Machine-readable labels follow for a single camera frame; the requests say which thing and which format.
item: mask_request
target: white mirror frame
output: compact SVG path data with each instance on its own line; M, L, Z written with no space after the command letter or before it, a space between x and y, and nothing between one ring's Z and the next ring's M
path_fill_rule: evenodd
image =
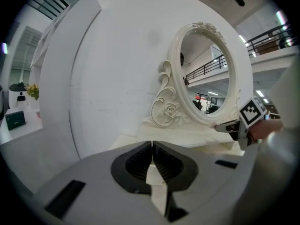
M205 36L214 42L221 49L228 64L230 79L227 96L220 109L212 114L203 114L196 108L184 85L180 50L184 37L190 33ZM159 128L182 126L192 121L213 127L216 124L237 119L239 88L237 88L236 66L223 36L212 24L198 22L184 26L177 32L170 46L168 60L161 64L162 85L151 106L150 117L144 122Z

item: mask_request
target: ornate mirror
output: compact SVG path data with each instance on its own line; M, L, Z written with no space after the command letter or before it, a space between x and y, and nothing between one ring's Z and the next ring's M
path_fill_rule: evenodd
M196 34L203 36L215 44L220 50L218 60L223 58L224 68L228 69L228 92L222 96L220 107L211 112L202 112L191 100L187 87L196 81L196 78L184 76L181 64L184 55L181 45L186 36ZM160 65L162 85L151 107L148 121L158 127L182 126L185 123L196 122L209 127L237 118L238 88L236 64L220 32L210 23L193 23L181 28L175 35L169 49L168 60Z
M228 64L221 49L205 36L187 33L180 65L189 98L203 114L220 109L229 88Z

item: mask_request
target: ceiling light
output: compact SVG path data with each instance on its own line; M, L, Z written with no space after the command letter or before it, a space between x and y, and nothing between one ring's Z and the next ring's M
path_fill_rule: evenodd
M291 39L287 39L286 42L289 46L292 46Z
M246 47L248 47L249 46L249 44L248 43L246 43L246 40L241 36L241 35L239 35L239 37L242 39L242 41L243 41L243 43L246 45Z
M260 90L256 90L256 92L258 93L259 96L261 96L262 98L264 97L263 93Z
M284 25L286 23L286 21L285 21L283 15L281 14L281 11L276 12L276 15L277 15L277 17L278 17L278 19L280 21L280 24Z
M214 92L208 92L208 93L211 93L213 95L219 96L217 93L214 93Z
M246 40L241 35L239 35L239 37L242 39L243 43L246 42Z
M4 54L8 53L8 47L7 47L6 43L2 43L2 51Z

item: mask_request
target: black slot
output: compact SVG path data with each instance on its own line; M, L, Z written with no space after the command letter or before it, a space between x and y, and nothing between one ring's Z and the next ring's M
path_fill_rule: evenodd
M17 97L17 101L18 101L18 102L20 102L20 101L25 101L25 100L26 100L25 96L18 96L18 97Z
M177 207L172 193L168 193L167 205L165 209L165 217L168 219L168 221L174 222L187 214L188 212L186 212L184 209Z
M228 161L224 161L224 160L218 160L218 161L215 162L215 164L218 164L218 165L221 165L221 166L224 166L224 167L229 167L229 168L232 168L232 169L235 169L236 166L238 165L237 163L228 162Z
M72 180L56 197L45 207L53 216L61 219L85 186L84 182Z

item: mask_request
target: carved rose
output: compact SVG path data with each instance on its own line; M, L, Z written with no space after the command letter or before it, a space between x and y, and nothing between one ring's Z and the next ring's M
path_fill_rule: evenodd
M179 108L179 103L167 103L164 107L164 116L170 119L180 117L181 113L179 112Z
M212 25L211 23L198 22L198 23L193 23L193 26L198 27L198 28L202 28L202 29L206 29L206 30L212 32L213 34L217 35L224 44L226 44L226 42L225 42L223 36L221 35L221 33L218 32L216 27L214 25Z
M169 119L168 123L178 122L180 126L183 125L183 123L189 123L191 119L187 117L186 114L179 112L180 104L179 103L167 103L163 110L160 111L160 116L163 116L167 119Z

